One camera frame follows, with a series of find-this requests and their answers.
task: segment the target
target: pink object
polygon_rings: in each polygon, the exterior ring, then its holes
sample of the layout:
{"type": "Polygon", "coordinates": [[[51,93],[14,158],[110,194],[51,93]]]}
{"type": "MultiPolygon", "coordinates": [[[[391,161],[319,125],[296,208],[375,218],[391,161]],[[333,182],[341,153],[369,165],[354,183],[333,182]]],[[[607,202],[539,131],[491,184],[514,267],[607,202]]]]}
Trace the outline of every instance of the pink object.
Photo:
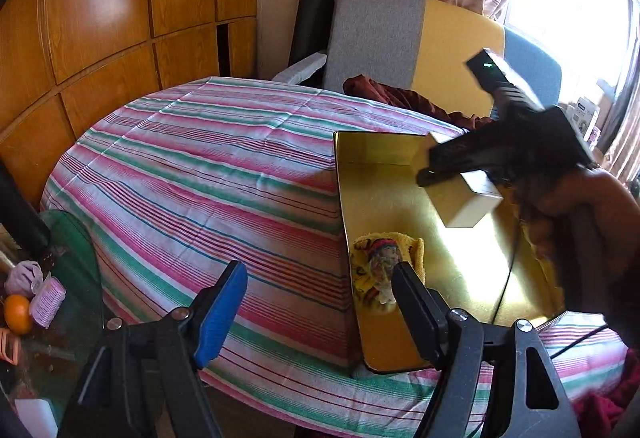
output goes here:
{"type": "Polygon", "coordinates": [[[52,275],[47,275],[42,288],[29,305],[29,313],[33,320],[43,328],[49,328],[65,296],[66,290],[62,283],[52,275]]]}
{"type": "Polygon", "coordinates": [[[42,285],[42,271],[35,261],[21,261],[9,272],[4,289],[9,295],[20,294],[27,299],[33,297],[42,285]]]}
{"type": "Polygon", "coordinates": [[[0,358],[17,366],[19,355],[20,338],[12,334],[8,328],[0,328],[0,358]]]}
{"type": "Polygon", "coordinates": [[[598,144],[600,140],[600,128],[597,126],[593,126],[591,133],[589,134],[589,139],[587,140],[587,144],[589,144],[589,149],[593,149],[598,144]]]}

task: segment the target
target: red fabric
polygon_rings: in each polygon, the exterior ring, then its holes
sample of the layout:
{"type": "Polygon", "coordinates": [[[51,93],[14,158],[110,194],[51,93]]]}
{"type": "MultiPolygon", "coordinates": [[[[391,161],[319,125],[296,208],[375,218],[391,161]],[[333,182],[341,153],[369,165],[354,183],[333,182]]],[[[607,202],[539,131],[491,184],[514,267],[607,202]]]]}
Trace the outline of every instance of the red fabric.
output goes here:
{"type": "Polygon", "coordinates": [[[622,379],[608,395],[590,394],[575,402],[582,438],[605,438],[618,423],[640,387],[640,360],[636,352],[626,353],[622,379]]]}
{"type": "Polygon", "coordinates": [[[485,124],[493,122],[489,117],[478,117],[477,115],[467,117],[460,111],[447,113],[413,90],[404,90],[403,88],[394,88],[393,86],[380,84],[362,74],[357,77],[348,78],[343,83],[342,89],[344,93],[351,97],[370,99],[379,103],[404,108],[405,110],[418,111],[418,113],[423,113],[439,121],[444,121],[458,128],[468,129],[469,131],[475,131],[485,124]]]}

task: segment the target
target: green glass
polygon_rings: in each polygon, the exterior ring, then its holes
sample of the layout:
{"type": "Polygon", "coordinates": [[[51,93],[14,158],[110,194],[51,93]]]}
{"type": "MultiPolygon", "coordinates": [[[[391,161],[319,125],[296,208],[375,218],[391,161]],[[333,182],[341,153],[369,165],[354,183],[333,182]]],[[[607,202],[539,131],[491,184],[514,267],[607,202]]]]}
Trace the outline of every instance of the green glass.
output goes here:
{"type": "Polygon", "coordinates": [[[45,398],[58,424],[95,343],[102,337],[102,284],[91,238],[77,218],[59,210],[40,213],[51,230],[50,268],[66,297],[48,329],[34,324],[22,338],[19,382],[11,398],[45,398]]]}

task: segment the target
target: window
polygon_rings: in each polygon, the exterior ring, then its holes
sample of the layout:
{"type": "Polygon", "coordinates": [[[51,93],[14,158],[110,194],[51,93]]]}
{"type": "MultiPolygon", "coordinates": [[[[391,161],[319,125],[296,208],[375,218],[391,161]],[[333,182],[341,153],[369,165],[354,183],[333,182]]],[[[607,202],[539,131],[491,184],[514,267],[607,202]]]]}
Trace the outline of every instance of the window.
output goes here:
{"type": "Polygon", "coordinates": [[[635,0],[510,0],[505,24],[536,41],[560,63],[560,102],[586,96],[614,100],[636,42],[635,0]]]}

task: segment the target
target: towel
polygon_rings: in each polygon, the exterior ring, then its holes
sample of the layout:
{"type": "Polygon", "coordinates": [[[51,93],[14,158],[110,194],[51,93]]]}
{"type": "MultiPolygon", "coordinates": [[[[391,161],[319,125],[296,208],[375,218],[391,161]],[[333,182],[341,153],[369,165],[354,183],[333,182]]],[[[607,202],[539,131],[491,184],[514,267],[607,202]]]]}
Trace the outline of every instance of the towel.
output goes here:
{"type": "Polygon", "coordinates": [[[395,303],[391,274],[401,261],[407,261],[424,284],[424,240],[402,233],[371,233],[351,246],[353,291],[363,303],[395,303]]]}

